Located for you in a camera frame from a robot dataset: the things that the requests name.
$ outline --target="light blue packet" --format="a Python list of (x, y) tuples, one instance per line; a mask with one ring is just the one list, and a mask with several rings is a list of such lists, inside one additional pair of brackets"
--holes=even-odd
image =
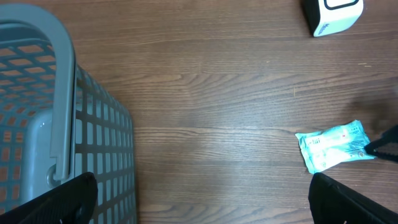
[(297, 133), (305, 165), (311, 174), (322, 172), (340, 162), (374, 159), (364, 146), (370, 143), (360, 121), (324, 131)]

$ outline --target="wood grain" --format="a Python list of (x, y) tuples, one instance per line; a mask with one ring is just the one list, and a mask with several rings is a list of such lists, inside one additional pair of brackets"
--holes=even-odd
[[(27, 1), (130, 109), (141, 223), (312, 223), (294, 133), (360, 119), (375, 139), (398, 123), (395, 0), (319, 39), (299, 0)], [(397, 164), (325, 173), (398, 212)]]

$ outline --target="white cube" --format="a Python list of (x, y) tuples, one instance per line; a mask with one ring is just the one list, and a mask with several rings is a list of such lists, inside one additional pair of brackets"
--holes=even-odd
[(314, 37), (350, 28), (363, 12), (363, 0), (304, 0), (303, 6)]

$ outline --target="laundry basket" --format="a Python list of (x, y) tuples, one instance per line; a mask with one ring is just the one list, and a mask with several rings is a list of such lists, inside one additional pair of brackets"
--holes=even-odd
[(132, 129), (128, 110), (77, 65), (53, 15), (0, 5), (0, 214), (92, 172), (90, 223), (136, 223)]

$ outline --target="basket handle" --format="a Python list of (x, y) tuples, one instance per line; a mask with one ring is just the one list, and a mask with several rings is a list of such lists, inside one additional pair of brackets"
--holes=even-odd
[(0, 5), (0, 24), (20, 23), (41, 31), (51, 42), (57, 65), (50, 157), (57, 160), (55, 180), (69, 175), (75, 51), (66, 28), (48, 11), (30, 4)]

